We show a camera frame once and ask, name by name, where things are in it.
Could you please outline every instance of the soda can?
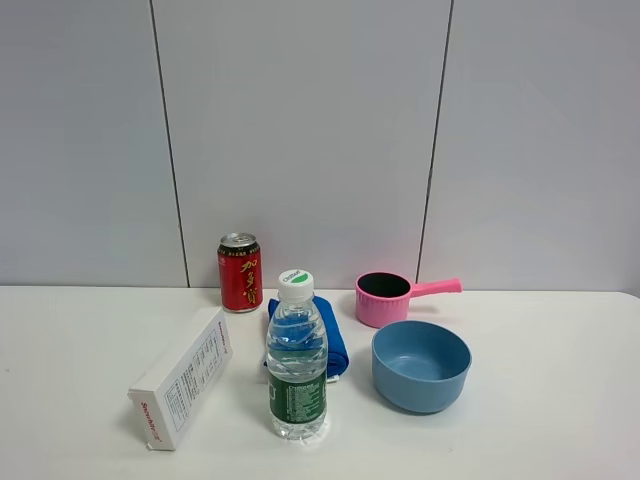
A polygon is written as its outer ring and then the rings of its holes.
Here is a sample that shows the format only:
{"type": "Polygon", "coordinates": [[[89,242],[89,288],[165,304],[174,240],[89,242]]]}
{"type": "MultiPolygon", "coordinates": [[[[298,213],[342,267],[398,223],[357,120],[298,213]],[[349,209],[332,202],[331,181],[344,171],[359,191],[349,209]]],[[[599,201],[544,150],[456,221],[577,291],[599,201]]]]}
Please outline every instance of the soda can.
{"type": "Polygon", "coordinates": [[[250,312],[262,303],[260,245],[249,233],[230,233],[220,239],[218,269],[222,306],[234,313],[250,312]]]}

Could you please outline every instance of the cardboard box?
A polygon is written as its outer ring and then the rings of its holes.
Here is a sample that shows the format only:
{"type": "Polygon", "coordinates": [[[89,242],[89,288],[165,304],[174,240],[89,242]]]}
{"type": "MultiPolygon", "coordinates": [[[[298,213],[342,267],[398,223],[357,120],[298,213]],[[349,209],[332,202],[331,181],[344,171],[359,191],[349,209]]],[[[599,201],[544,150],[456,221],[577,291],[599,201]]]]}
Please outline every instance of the cardboard box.
{"type": "Polygon", "coordinates": [[[202,309],[131,386],[150,449],[176,449],[231,355],[224,312],[202,309]]]}

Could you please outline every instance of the water bottle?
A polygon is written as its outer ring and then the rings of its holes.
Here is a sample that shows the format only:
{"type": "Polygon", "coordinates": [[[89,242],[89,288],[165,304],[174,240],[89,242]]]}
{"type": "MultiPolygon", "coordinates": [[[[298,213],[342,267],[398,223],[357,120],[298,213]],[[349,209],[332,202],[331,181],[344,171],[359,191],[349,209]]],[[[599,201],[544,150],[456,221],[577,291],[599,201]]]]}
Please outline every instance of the water bottle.
{"type": "Polygon", "coordinates": [[[309,272],[281,274],[278,296],[267,331],[271,416],[278,435],[299,440],[322,427],[327,411],[327,332],[309,272]]]}

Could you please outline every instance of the pink saucepan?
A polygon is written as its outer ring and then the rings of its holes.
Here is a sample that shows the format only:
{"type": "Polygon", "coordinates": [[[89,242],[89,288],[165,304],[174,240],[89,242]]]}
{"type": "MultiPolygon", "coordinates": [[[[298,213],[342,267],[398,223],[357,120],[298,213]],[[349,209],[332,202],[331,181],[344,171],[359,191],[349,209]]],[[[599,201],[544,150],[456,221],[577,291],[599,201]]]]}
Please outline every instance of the pink saucepan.
{"type": "Polygon", "coordinates": [[[380,328],[406,320],[413,297],[460,292],[462,284],[457,278],[414,285],[393,273],[365,273],[356,281],[356,317],[366,325],[380,328]]]}

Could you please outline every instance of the plastic bowl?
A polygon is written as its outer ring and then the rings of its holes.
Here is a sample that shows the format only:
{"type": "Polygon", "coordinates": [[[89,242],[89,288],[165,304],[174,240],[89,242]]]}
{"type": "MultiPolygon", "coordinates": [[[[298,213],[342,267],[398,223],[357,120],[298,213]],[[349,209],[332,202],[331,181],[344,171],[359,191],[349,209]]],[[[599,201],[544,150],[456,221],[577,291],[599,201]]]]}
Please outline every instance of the plastic bowl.
{"type": "Polygon", "coordinates": [[[432,323],[392,323],[374,335],[371,347],[378,392],[416,413],[440,412],[455,402],[471,366],[462,339],[432,323]]]}

